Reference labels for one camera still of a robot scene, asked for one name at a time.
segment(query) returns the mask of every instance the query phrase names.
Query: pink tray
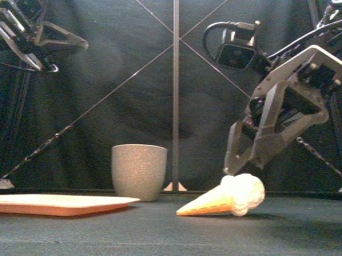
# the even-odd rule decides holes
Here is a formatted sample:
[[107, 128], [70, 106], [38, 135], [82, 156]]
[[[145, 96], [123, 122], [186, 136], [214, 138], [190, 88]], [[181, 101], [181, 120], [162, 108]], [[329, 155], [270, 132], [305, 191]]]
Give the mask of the pink tray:
[[138, 198], [53, 194], [0, 195], [0, 213], [78, 216], [113, 211]]

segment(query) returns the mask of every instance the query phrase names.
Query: ice cream cone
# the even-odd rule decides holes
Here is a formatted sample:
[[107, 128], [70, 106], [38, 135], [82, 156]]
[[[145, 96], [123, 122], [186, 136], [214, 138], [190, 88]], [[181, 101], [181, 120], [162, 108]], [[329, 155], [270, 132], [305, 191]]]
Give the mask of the ice cream cone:
[[190, 216], [202, 214], [220, 214], [230, 212], [232, 209], [233, 198], [225, 193], [222, 186], [217, 186], [194, 201], [186, 204], [177, 211], [177, 215]]
[[221, 185], [186, 204], [178, 216], [232, 213], [244, 216], [265, 199], [265, 187], [252, 174], [225, 176]]

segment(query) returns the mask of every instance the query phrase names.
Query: gray cup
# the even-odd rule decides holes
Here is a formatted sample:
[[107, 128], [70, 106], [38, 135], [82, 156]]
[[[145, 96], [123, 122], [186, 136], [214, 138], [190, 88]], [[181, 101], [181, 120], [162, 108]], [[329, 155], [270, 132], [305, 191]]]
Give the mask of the gray cup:
[[115, 194], [157, 200], [166, 177], [167, 149], [155, 145], [123, 144], [113, 147]]

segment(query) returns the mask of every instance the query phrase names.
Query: black curtain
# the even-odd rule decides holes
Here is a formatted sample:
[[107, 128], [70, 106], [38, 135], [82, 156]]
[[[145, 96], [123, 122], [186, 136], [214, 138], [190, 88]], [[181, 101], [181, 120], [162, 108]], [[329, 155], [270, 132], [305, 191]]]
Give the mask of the black curtain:
[[[12, 175], [17, 187], [111, 189], [111, 147], [123, 143], [167, 147], [166, 185], [173, 181], [173, 8], [169, 0], [50, 1], [46, 20], [87, 39], [90, 49], [59, 62], [59, 73], [33, 74], [21, 133], [4, 161], [22, 161], [78, 122]], [[298, 0], [181, 0], [179, 19], [179, 181], [189, 190], [208, 190], [224, 176], [229, 128], [244, 117], [260, 77], [252, 70], [220, 69], [222, 75], [205, 61], [205, 28], [218, 21], [260, 20], [260, 45], [272, 54], [313, 24], [308, 1]], [[220, 33], [210, 40], [216, 49]], [[334, 136], [330, 122], [304, 134], [341, 164]], [[269, 190], [341, 187], [297, 143], [264, 171], [254, 166], [242, 171], [258, 175]]]

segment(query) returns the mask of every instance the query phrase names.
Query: dark table surface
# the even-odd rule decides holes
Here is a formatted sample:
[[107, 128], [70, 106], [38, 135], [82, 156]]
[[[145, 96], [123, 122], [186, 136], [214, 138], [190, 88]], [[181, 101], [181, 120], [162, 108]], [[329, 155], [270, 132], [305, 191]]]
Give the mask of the dark table surface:
[[83, 217], [0, 214], [0, 255], [342, 255], [342, 201], [268, 195], [244, 217], [179, 217], [198, 194]]

